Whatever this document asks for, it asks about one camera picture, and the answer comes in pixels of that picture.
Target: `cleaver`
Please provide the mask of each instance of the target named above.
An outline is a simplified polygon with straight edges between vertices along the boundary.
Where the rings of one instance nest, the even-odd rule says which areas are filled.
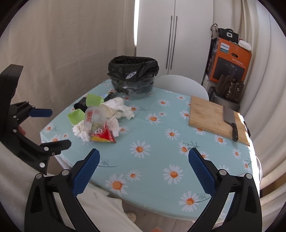
[[[235,123],[234,113],[233,110],[223,106],[223,120],[230,124],[233,128],[232,137],[233,141],[238,141],[238,131]]]

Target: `blue gripper pad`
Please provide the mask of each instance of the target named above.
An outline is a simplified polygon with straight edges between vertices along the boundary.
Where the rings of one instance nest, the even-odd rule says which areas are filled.
[[[193,168],[205,193],[213,197],[216,193],[215,179],[202,159],[203,158],[200,158],[194,149],[189,151],[189,163],[191,167]]]
[[[73,188],[71,191],[75,197],[78,194],[84,192],[84,189],[86,188],[91,176],[93,175],[95,169],[97,168],[99,161],[100,161],[99,151],[94,149],[93,153],[86,160],[82,168],[74,177]]]
[[[28,113],[32,118],[49,118],[53,115],[51,109],[31,109]]]

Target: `wooden cutting board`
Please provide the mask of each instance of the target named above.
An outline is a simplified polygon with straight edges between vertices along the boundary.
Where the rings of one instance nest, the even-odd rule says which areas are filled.
[[[238,141],[249,145],[250,138],[247,134],[240,114],[234,112],[238,130]],[[191,97],[189,126],[232,139],[232,127],[223,120],[223,107],[213,102]]]

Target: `cardboard box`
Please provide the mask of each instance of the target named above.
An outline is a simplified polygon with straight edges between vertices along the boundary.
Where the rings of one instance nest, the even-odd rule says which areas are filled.
[[[207,74],[211,81],[218,82],[222,74],[244,80],[251,58],[250,52],[222,38],[217,38],[210,52]]]

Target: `trash bin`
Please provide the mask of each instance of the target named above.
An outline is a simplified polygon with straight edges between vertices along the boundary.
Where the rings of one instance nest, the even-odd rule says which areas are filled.
[[[118,56],[109,62],[108,71],[117,92],[133,95],[152,90],[159,66],[148,57]]]

